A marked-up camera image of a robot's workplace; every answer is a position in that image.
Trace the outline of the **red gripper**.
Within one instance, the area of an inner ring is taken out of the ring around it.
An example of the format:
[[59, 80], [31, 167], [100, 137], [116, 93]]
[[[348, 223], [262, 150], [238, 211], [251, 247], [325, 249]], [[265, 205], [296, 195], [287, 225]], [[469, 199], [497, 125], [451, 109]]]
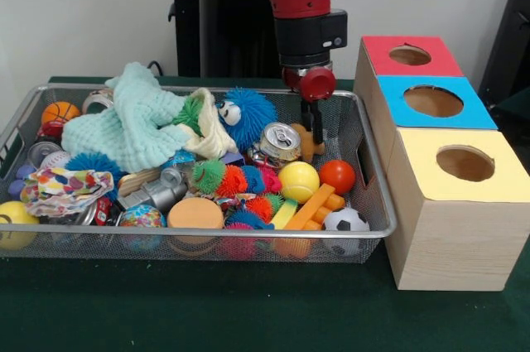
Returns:
[[312, 128], [314, 143], [323, 143], [322, 115], [319, 99], [328, 99], [335, 91], [335, 75], [324, 66], [305, 69], [283, 68], [282, 79], [287, 87], [297, 92], [301, 101], [301, 124]]

